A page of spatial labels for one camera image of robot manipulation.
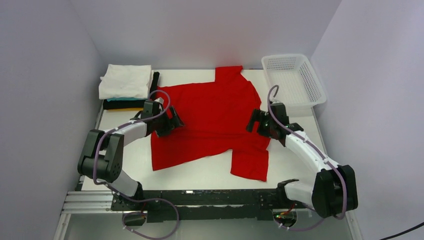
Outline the red t-shirt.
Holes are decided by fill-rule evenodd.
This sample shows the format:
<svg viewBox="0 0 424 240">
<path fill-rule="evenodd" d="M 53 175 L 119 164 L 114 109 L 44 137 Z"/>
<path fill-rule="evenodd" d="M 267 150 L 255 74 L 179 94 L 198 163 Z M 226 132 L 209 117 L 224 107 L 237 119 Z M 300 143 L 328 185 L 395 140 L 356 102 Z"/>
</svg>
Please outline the red t-shirt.
<svg viewBox="0 0 424 240">
<path fill-rule="evenodd" d="M 221 66 L 213 82 L 159 88 L 157 96 L 175 108 L 184 125 L 168 136 L 151 135 L 153 170 L 231 151 L 232 175 L 267 180 L 270 139 L 246 129 L 261 99 L 242 70 L 240 65 Z"/>
</svg>

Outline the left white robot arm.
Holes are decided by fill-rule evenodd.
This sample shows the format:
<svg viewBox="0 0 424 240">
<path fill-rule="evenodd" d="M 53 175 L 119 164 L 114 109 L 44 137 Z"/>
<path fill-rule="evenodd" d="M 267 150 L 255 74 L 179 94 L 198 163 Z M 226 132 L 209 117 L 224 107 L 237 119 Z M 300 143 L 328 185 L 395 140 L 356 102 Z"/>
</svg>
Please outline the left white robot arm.
<svg viewBox="0 0 424 240">
<path fill-rule="evenodd" d="M 142 110 L 128 122 L 109 130 L 88 132 L 77 171 L 95 185 L 103 185 L 123 197 L 129 209 L 137 210 L 144 203 L 143 187 L 123 170 L 125 146 L 152 133 L 157 137 L 168 136 L 183 126 L 173 106 L 146 100 Z"/>
</svg>

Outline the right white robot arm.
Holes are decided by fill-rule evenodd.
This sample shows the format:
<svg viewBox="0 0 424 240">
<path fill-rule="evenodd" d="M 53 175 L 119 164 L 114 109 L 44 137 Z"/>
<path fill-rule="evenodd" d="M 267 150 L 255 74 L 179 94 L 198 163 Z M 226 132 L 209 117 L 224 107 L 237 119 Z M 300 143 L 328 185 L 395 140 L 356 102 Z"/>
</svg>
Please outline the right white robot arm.
<svg viewBox="0 0 424 240">
<path fill-rule="evenodd" d="M 290 122 L 282 103 L 271 104 L 269 112 L 251 108 L 235 113 L 221 111 L 220 115 L 223 119 L 210 112 L 200 117 L 201 126 L 206 127 L 208 133 L 218 134 L 217 140 L 201 144 L 199 141 L 187 143 L 175 133 L 165 137 L 161 145 L 165 162 L 178 163 L 194 150 L 229 141 L 233 151 L 232 173 L 250 179 L 267 174 L 267 147 L 270 140 L 275 139 L 308 165 L 315 175 L 314 183 L 291 178 L 279 182 L 275 188 L 196 189 L 193 193 L 162 190 L 161 196 L 176 205 L 241 205 L 246 209 L 257 208 L 259 212 L 292 209 L 296 204 L 303 204 L 324 219 L 341 218 L 347 211 L 357 209 L 359 203 L 353 168 L 337 164 L 316 148 L 304 129 Z"/>
</svg>

